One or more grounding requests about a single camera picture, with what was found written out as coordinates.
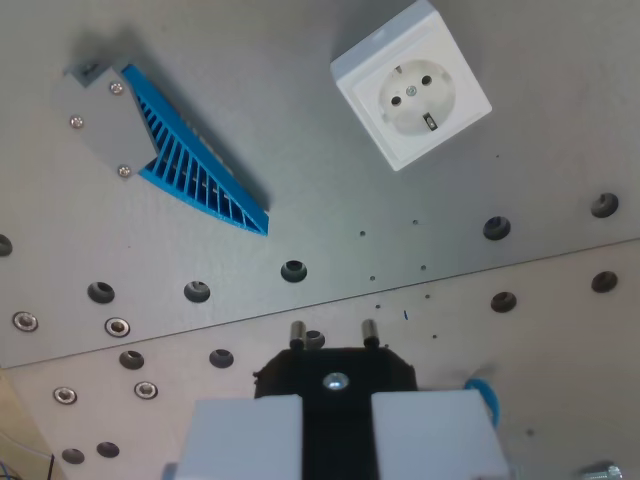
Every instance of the metal screw head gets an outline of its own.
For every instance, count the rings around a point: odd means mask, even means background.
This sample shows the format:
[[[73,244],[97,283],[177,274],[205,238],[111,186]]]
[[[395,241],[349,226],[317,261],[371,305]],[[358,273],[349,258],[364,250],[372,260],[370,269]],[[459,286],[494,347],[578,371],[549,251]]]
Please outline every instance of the metal screw head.
[[[124,92],[124,85],[122,85],[122,82],[111,82],[109,84],[109,90],[111,90],[111,93],[114,95],[122,95],[122,92]]]
[[[82,117],[80,115],[73,115],[69,119],[69,125],[71,125],[71,127],[75,128],[75,129],[80,129],[80,128],[84,127],[84,120],[82,119]]]
[[[69,387],[58,387],[53,391],[53,398],[56,399],[56,402],[62,403],[63,405],[71,405],[72,403],[76,403],[78,395],[75,390]]]
[[[131,175],[131,167],[129,167],[128,165],[120,165],[118,167],[118,175],[120,175],[122,178],[127,178],[129,175]]]
[[[337,392],[349,386],[349,377],[342,372],[333,372],[324,377],[322,384],[325,388]]]
[[[151,400],[152,398],[156,398],[158,396],[158,387],[156,387],[151,382],[137,383],[133,388],[133,391],[139,398],[142,398],[143,400]]]
[[[122,318],[113,317],[106,321],[104,329],[112,337],[126,337],[129,335],[129,322]]]
[[[29,312],[18,312],[13,316],[13,325],[23,332],[33,332],[38,328],[38,319]]]

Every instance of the metal bolt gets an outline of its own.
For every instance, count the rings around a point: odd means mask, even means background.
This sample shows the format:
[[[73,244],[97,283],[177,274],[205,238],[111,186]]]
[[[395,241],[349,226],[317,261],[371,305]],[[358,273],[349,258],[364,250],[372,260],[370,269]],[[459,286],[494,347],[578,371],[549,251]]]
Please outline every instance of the metal bolt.
[[[23,332],[33,332],[38,328],[38,319],[29,312],[18,312],[13,316],[13,325]]]
[[[118,167],[118,175],[120,175],[122,178],[127,178],[129,175],[131,175],[131,167],[129,165],[120,165]]]
[[[344,390],[349,386],[349,377],[342,372],[333,372],[324,377],[322,384],[325,388],[337,392],[339,390]]]
[[[140,382],[136,384],[133,391],[143,400],[151,400],[158,396],[158,387],[151,382]]]
[[[114,95],[122,95],[122,92],[124,92],[124,85],[122,85],[122,82],[111,82],[109,84],[109,90],[111,90],[111,93]]]
[[[63,405],[71,405],[72,403],[76,403],[78,395],[75,390],[69,387],[58,387],[53,391],[53,398],[56,399],[56,402],[62,403]]]
[[[620,469],[611,465],[605,472],[585,473],[582,475],[582,480],[621,480],[622,472]]]
[[[73,115],[69,119],[69,125],[71,125],[71,127],[75,128],[77,130],[79,128],[84,127],[84,120],[82,119],[82,117],[80,115]]]
[[[104,324],[104,329],[112,337],[126,337],[131,330],[129,328],[129,322],[118,317],[107,320]]]

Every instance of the socket holes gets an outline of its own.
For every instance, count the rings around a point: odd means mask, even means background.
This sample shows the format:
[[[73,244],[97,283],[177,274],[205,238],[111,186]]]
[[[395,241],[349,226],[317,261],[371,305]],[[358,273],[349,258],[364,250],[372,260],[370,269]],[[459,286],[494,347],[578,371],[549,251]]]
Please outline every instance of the socket holes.
[[[618,197],[613,193],[603,193],[591,204],[591,215],[596,218],[607,218],[618,210]]]
[[[306,333],[307,341],[307,349],[309,350],[320,350],[325,343],[325,338],[322,333],[317,330],[309,330]]]
[[[0,257],[8,257],[13,252],[13,245],[4,235],[0,235]]]
[[[104,329],[112,337],[118,338],[126,337],[129,335],[129,331],[131,330],[129,328],[129,322],[117,317],[107,320],[104,324]]]
[[[511,232],[511,222],[506,217],[492,217],[484,224],[482,234],[488,240],[502,240]]]
[[[13,326],[23,332],[33,332],[38,328],[38,319],[29,312],[18,312],[13,316]]]
[[[209,354],[209,363],[216,368],[229,368],[233,365],[233,353],[219,348]]]
[[[491,299],[491,309],[498,313],[507,313],[513,310],[518,299],[511,292],[500,292]]]
[[[84,453],[77,448],[67,448],[62,451],[62,459],[72,465],[80,465],[84,462]]]
[[[115,443],[102,442],[96,447],[97,452],[105,458],[115,458],[120,455],[120,449]]]
[[[289,283],[298,283],[307,278],[307,267],[298,260],[289,260],[280,269],[280,275]]]
[[[53,398],[63,405],[72,405],[78,401],[78,394],[69,387],[58,387],[53,391]]]
[[[87,288],[87,295],[96,303],[110,303],[116,298],[116,292],[105,282],[93,282]]]
[[[211,290],[206,283],[194,280],[184,286],[184,296],[193,303],[203,303],[209,300]]]
[[[140,382],[133,387],[133,391],[138,398],[151,400],[158,396],[158,387],[151,382]]]
[[[144,365],[144,357],[140,352],[135,350],[127,350],[120,354],[120,365],[127,370],[138,370]]]
[[[618,285],[618,276],[613,272],[600,272],[591,280],[591,289],[596,293],[607,293]]]

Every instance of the metal pin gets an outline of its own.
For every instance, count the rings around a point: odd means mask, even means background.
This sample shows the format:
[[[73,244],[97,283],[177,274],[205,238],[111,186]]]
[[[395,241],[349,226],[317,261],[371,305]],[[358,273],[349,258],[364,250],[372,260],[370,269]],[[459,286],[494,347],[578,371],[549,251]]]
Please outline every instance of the metal pin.
[[[296,320],[291,324],[291,335],[289,337],[289,348],[291,350],[304,350],[304,339],[307,327],[304,322]]]
[[[364,339],[365,347],[378,348],[380,346],[378,326],[375,320],[369,318],[362,322],[362,338]]]

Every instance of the blue cable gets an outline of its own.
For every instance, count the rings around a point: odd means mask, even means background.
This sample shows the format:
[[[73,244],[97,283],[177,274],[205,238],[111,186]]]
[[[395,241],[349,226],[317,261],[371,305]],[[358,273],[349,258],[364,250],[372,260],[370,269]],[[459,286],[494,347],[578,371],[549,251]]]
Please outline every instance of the blue cable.
[[[2,471],[4,472],[4,476],[6,478],[11,478],[11,475],[9,475],[9,471],[7,470],[7,467],[5,466],[5,464],[0,462],[0,467],[2,467]]]
[[[487,404],[487,408],[491,411],[491,423],[493,423],[494,428],[498,428],[500,424],[500,400],[498,400],[498,396],[493,391],[493,388],[480,378],[470,378],[467,383],[464,384],[464,389],[478,390],[484,403]]]

